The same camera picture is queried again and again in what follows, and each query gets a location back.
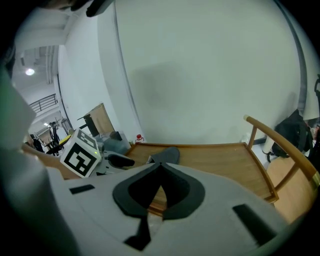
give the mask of ceiling light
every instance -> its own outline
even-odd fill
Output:
[[[28,76],[32,76],[34,73],[35,73],[35,71],[32,68],[28,68],[25,71],[25,74],[28,75]]]

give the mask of black strap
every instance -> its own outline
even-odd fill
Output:
[[[83,129],[83,128],[87,127],[87,126],[88,126],[87,124],[84,124],[84,125],[80,126],[79,129]]]
[[[307,152],[308,150],[309,151],[309,156],[310,154],[312,154],[312,152],[314,151],[314,143],[313,143],[313,136],[311,134],[311,131],[310,129],[308,128],[307,130],[307,134],[306,134],[306,141],[305,141],[305,147],[304,147],[304,151]]]
[[[315,81],[315,85],[314,85],[314,92],[315,92],[315,95],[318,97],[319,110],[320,110],[320,91],[317,89],[318,84],[320,84],[320,74],[318,74],[318,79]]]
[[[271,163],[270,156],[274,156],[274,155],[275,153],[272,153],[271,151],[268,154],[266,154],[266,159],[268,160],[269,163]]]
[[[300,129],[299,143],[296,147],[300,152],[302,152],[306,146],[306,141],[307,141],[307,125],[305,124],[304,121],[299,123],[299,129]]]

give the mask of wooden panel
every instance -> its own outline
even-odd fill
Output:
[[[278,185],[276,185],[275,190],[279,191],[282,189],[290,180],[291,178],[296,174],[296,172],[299,170],[299,167],[297,163],[294,163],[294,165],[291,167],[289,172],[286,174],[286,176],[281,180]]]
[[[150,155],[169,146],[173,145],[137,143],[126,156],[135,161],[132,166],[135,168],[145,165]],[[269,202],[277,199],[274,187],[268,183],[269,179],[265,179],[265,176],[268,176],[264,173],[266,171],[261,164],[256,163],[245,143],[175,146],[180,151],[181,166],[227,177]],[[152,212],[159,208],[159,204],[165,208],[166,195],[162,189],[158,191],[155,200],[155,207],[151,204]]]
[[[267,173],[275,186],[283,180],[293,165],[294,161],[291,158],[281,157],[269,164]],[[317,196],[317,192],[312,189],[300,169],[277,193],[279,200],[274,203],[274,206],[289,223],[307,212]]]
[[[251,137],[250,137],[250,140],[249,140],[249,144],[248,144],[249,149],[251,149],[252,146],[254,145],[256,133],[257,133],[257,127],[253,127],[252,128],[252,132],[251,132]]]
[[[106,134],[115,131],[103,103],[96,106],[89,113],[99,134]]]
[[[245,115],[244,120],[252,124],[254,127],[258,128],[260,131],[264,132],[267,136],[274,140],[299,166],[308,181],[312,181],[317,170],[312,165],[312,163],[287,139],[281,136],[276,131],[272,130],[270,127],[266,126],[262,122],[252,118],[251,116]]]

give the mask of person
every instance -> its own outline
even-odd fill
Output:
[[[42,146],[41,146],[41,142],[40,142],[38,139],[35,138],[35,135],[30,134],[30,137],[31,137],[32,140],[33,140],[33,147],[34,147],[37,151],[44,153],[44,150],[43,150],[43,148],[42,148]]]
[[[26,139],[26,142],[25,142],[26,145],[28,145],[29,147],[31,147],[39,152],[44,153],[44,150],[41,146],[40,141],[35,139],[35,136],[33,134],[26,135],[25,139]]]
[[[56,122],[51,122],[49,123],[50,129],[49,129],[49,133],[50,133],[50,137],[52,139],[52,146],[58,146],[59,142],[60,142],[60,138],[57,134],[57,123]]]
[[[56,156],[39,152],[34,147],[28,146],[27,144],[22,144],[21,149],[26,154],[38,157],[44,166],[58,169],[65,180],[80,178],[74,172],[65,167]]]

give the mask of black stripe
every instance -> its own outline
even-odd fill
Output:
[[[232,208],[257,243],[262,246],[277,234],[246,204]]]
[[[140,221],[136,235],[130,236],[124,241],[125,244],[139,251],[142,251],[151,241],[147,218],[144,217]]]
[[[74,194],[78,194],[88,190],[93,190],[94,188],[95,187],[92,185],[77,186],[77,187],[70,188],[70,192],[72,195],[74,195]]]
[[[266,143],[267,137],[264,138],[257,138],[253,141],[253,145],[259,145]]]
[[[88,126],[87,124],[84,124],[84,125],[80,126],[79,129],[83,129],[83,128],[87,127],[87,126]]]
[[[306,108],[306,101],[307,101],[307,91],[308,91],[308,78],[307,78],[307,64],[306,59],[304,55],[304,51],[302,49],[299,37],[297,35],[297,32],[295,30],[295,27],[293,26],[290,18],[288,17],[285,10],[282,8],[278,0],[274,0],[275,4],[279,7],[280,11],[282,12],[289,28],[292,33],[296,51],[298,54],[299,59],[299,67],[300,67],[300,93],[299,93],[299,100],[298,100],[298,107],[297,109],[301,113],[301,115],[305,112]]]

